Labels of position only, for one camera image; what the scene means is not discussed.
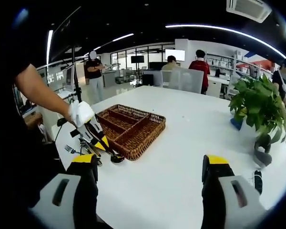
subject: potted plant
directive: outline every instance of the potted plant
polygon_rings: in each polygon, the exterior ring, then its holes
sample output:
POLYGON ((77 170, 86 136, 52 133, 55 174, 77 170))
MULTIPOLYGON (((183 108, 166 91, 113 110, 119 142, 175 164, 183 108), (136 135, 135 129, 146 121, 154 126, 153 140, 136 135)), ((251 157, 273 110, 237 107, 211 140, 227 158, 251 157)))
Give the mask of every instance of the potted plant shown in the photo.
POLYGON ((246 124, 255 128, 256 142, 266 146, 279 141, 283 131, 285 135, 281 142, 285 141, 286 109, 272 82, 263 75, 258 80, 244 77, 234 86, 239 93, 231 99, 229 107, 230 111, 235 112, 235 120, 244 120, 242 128, 246 124))

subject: black cable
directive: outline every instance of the black cable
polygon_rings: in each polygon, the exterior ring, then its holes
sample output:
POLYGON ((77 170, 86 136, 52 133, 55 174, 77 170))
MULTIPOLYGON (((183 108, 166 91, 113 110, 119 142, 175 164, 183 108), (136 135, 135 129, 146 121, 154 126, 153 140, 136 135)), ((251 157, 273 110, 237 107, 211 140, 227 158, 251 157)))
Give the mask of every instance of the black cable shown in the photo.
POLYGON ((61 125, 61 127, 59 128, 59 130, 58 130, 58 132, 57 132, 57 135, 56 135, 56 137, 55 137, 54 142, 56 142, 56 139, 57 139, 57 137, 58 137, 58 134, 59 134, 59 132, 61 131, 61 128, 62 128, 62 125, 61 125))

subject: led strip light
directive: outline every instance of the led strip light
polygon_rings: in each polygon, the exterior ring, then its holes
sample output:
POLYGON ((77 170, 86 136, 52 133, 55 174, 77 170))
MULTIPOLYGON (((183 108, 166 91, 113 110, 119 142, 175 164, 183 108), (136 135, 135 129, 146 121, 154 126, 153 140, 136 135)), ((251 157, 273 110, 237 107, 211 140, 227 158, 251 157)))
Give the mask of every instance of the led strip light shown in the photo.
POLYGON ((229 32, 234 32, 240 35, 243 35, 245 37, 249 37, 257 42, 262 43, 263 45, 267 46, 268 48, 272 49, 273 51, 275 51, 277 54, 279 54, 281 57, 283 57, 284 59, 286 59, 286 56, 284 54, 282 54, 279 50, 277 50, 275 47, 271 46, 270 44, 256 38, 253 37, 249 34, 243 33, 243 32, 239 32, 236 30, 232 30, 232 29, 227 29, 227 28, 223 28, 223 27, 218 27, 218 26, 212 26, 212 25, 195 25, 195 24, 185 24, 185 25, 166 25, 166 28, 180 28, 180 27, 196 27, 196 28, 209 28, 209 29, 217 29, 217 30, 224 30, 224 31, 229 31, 229 32))

